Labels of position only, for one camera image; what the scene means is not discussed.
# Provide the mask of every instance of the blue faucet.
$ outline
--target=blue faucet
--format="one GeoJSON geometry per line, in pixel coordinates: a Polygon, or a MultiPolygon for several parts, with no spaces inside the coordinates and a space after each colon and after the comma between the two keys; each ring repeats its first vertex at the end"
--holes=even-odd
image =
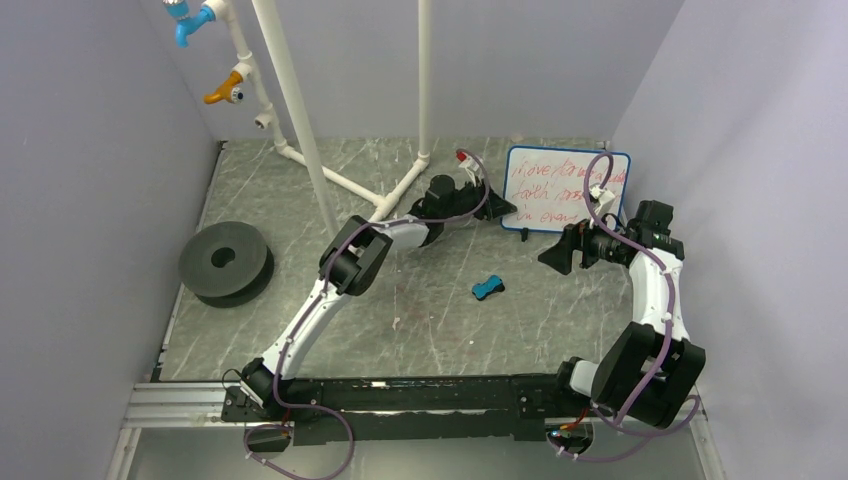
{"type": "Polygon", "coordinates": [[[162,0],[162,3],[165,4],[168,13],[177,21],[174,37],[177,40],[177,45],[181,48],[188,46],[188,36],[196,32],[204,23],[215,21],[215,12],[206,5],[201,7],[200,12],[192,17],[185,0],[162,0]]]}

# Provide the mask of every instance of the black weight plate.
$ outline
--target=black weight plate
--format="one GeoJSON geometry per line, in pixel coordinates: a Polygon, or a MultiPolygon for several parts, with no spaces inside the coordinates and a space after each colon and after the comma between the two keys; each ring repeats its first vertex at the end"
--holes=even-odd
{"type": "Polygon", "coordinates": [[[188,241],[180,255],[180,278],[201,300],[227,297],[255,287],[259,277],[267,276],[267,285],[269,258],[273,272],[273,256],[259,230],[242,222],[222,222],[188,241]]]}
{"type": "Polygon", "coordinates": [[[242,288],[236,293],[232,295],[226,295],[223,297],[204,297],[202,295],[195,296],[200,299],[201,302],[209,305],[210,307],[216,308],[232,308],[238,307],[239,305],[244,305],[245,303],[256,298],[265,287],[268,286],[268,283],[271,282],[271,276],[274,275],[274,255],[271,254],[271,249],[268,249],[268,256],[265,258],[265,266],[259,272],[259,276],[251,282],[248,286],[242,288]]]}

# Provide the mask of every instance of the blue object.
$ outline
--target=blue object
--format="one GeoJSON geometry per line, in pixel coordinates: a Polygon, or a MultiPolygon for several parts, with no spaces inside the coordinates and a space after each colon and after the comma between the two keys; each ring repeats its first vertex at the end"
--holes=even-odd
{"type": "Polygon", "coordinates": [[[501,277],[497,275],[492,275],[483,283],[478,283],[471,287],[471,293],[474,294],[474,298],[477,300],[483,301],[489,295],[495,292],[503,292],[506,290],[506,287],[503,284],[503,280],[501,277]]]}
{"type": "Polygon", "coordinates": [[[165,10],[167,10],[168,13],[171,14],[172,17],[174,17],[177,20],[180,20],[183,17],[188,15],[188,4],[185,3],[185,2],[180,2],[180,3],[176,3],[176,4],[166,3],[165,4],[165,10]]]}
{"type": "MultiPolygon", "coordinates": [[[[178,5],[174,5],[174,11],[177,13],[183,12],[183,10],[176,10],[177,7],[182,5],[186,5],[185,2],[180,3],[178,5]]],[[[174,14],[172,11],[172,7],[166,7],[168,9],[168,13],[171,14],[174,18],[180,18],[174,14]]],[[[188,13],[188,6],[185,7],[186,15],[188,13]]],[[[204,5],[200,12],[193,17],[183,18],[182,20],[177,20],[177,30],[174,32],[174,36],[177,40],[177,45],[181,48],[185,48],[188,46],[188,36],[192,33],[196,32],[197,29],[203,26],[206,22],[214,22],[215,21],[215,12],[212,11],[211,8],[204,5]]]]}

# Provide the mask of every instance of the blue toy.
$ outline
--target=blue toy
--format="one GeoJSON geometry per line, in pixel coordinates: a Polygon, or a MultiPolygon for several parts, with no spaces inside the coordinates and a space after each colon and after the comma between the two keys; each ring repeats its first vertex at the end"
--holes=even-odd
{"type": "Polygon", "coordinates": [[[471,293],[474,294],[474,298],[480,301],[485,300],[486,297],[495,292],[503,292],[504,290],[506,290],[506,287],[503,284],[503,280],[497,275],[492,275],[485,282],[471,287],[471,293]]]}

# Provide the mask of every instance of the yellow faucet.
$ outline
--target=yellow faucet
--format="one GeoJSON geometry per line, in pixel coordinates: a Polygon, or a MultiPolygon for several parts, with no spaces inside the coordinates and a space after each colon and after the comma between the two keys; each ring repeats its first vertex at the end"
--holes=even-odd
{"type": "Polygon", "coordinates": [[[203,96],[203,103],[211,105],[218,103],[221,100],[226,100],[230,103],[239,103],[244,99],[244,93],[241,88],[236,85],[244,81],[244,77],[235,70],[230,72],[229,78],[221,84],[214,92],[203,96]]]}

